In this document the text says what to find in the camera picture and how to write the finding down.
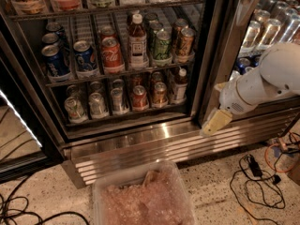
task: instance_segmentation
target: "concrete floor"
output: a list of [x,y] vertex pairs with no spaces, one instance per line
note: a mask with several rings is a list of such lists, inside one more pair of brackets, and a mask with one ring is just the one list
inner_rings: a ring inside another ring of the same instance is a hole
[[[299,130],[298,128],[300,126],[297,124],[292,130],[297,131]],[[238,204],[230,189],[233,174],[240,169],[238,161],[244,155],[254,156],[263,170],[273,173],[265,161],[265,149],[266,146],[263,144],[252,144],[178,164],[181,176],[194,205],[197,224],[276,224],[268,220],[258,221],[253,219]],[[270,163],[274,164],[277,159],[276,150],[270,149],[267,158],[270,160]],[[277,168],[285,170],[298,159],[299,155],[285,155],[277,163]],[[285,209],[282,210],[265,208],[249,202],[245,193],[245,182],[247,179],[241,172],[236,175],[232,188],[236,191],[241,204],[254,217],[270,218],[277,224],[300,224],[300,186],[294,183],[286,173],[279,173],[279,176],[281,182],[278,184],[278,187],[281,189],[285,200]],[[22,179],[0,185],[0,194],[4,199],[21,181]],[[257,201],[263,199],[259,188],[255,184],[249,185],[249,195],[250,198]],[[85,216],[89,224],[95,224],[93,187],[76,189],[60,165],[35,173],[16,192],[14,197],[16,196],[26,197],[29,201],[26,211],[35,212],[44,219],[58,213],[74,211]],[[267,188],[264,188],[264,196],[270,203],[278,199],[275,193]],[[20,199],[12,202],[9,208],[23,209],[24,205],[24,200]],[[19,225],[38,223],[35,217],[29,215],[18,217],[15,220]],[[45,224],[82,225],[84,222],[75,215],[64,215]]]

